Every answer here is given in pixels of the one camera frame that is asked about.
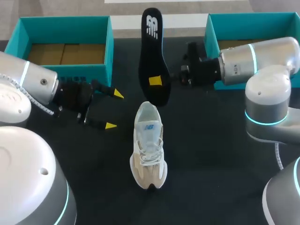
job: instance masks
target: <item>cardboard box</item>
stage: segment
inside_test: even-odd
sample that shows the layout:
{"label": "cardboard box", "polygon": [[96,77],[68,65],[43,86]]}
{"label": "cardboard box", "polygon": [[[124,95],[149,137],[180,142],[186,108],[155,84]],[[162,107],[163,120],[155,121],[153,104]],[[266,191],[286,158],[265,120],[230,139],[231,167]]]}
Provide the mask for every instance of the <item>cardboard box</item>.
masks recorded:
{"label": "cardboard box", "polygon": [[21,17],[5,53],[58,73],[60,80],[111,85],[113,30],[109,16]]}
{"label": "cardboard box", "polygon": [[[297,13],[209,14],[204,45],[207,57],[216,58],[221,49],[283,37],[294,37],[300,42]],[[215,83],[217,90],[244,89],[245,86]],[[300,72],[293,77],[292,87],[300,87]]]}

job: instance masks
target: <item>screw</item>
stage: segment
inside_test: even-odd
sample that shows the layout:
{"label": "screw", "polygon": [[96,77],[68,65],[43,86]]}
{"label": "screw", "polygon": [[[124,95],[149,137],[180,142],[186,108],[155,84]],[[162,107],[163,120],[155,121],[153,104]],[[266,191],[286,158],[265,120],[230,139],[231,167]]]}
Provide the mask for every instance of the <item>screw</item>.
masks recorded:
{"label": "screw", "polygon": [[47,84],[48,84],[48,81],[46,79],[41,80],[41,85],[47,85]]}

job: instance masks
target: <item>white logo on insole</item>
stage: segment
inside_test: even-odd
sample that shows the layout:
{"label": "white logo on insole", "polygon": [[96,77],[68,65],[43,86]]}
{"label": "white logo on insole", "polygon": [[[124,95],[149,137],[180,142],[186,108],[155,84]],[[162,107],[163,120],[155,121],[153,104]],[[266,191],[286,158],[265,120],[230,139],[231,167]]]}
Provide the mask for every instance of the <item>white logo on insole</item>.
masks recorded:
{"label": "white logo on insole", "polygon": [[151,35],[155,39],[158,38],[158,20],[155,17],[152,17],[150,15],[147,16],[147,34]]}

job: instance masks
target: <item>teal box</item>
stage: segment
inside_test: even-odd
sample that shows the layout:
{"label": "teal box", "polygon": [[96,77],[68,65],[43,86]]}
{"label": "teal box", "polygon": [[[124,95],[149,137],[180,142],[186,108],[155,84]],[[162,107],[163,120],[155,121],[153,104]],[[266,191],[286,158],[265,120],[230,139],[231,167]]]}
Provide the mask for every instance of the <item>teal box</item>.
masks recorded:
{"label": "teal box", "polygon": [[27,59],[32,44],[105,44],[104,64],[43,65],[58,73],[59,79],[84,77],[111,85],[113,71],[113,30],[109,16],[21,17],[5,53]]}
{"label": "teal box", "polygon": [[[208,58],[219,56],[218,41],[255,40],[294,37],[300,43],[300,18],[297,13],[209,14],[204,45]],[[292,87],[300,87],[300,72],[292,79]],[[244,89],[246,84],[225,86],[215,83],[217,90]]]}

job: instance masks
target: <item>shoe tongue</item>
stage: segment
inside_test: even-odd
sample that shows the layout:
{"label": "shoe tongue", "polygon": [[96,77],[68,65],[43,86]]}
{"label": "shoe tongue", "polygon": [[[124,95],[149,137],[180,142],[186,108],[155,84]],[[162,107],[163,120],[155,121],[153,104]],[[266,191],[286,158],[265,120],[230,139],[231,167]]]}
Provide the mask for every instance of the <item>shoe tongue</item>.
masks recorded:
{"label": "shoe tongue", "polygon": [[161,127],[162,125],[157,120],[138,122],[135,125],[137,137],[143,148],[146,148],[146,144],[149,142],[155,144],[159,143]]}

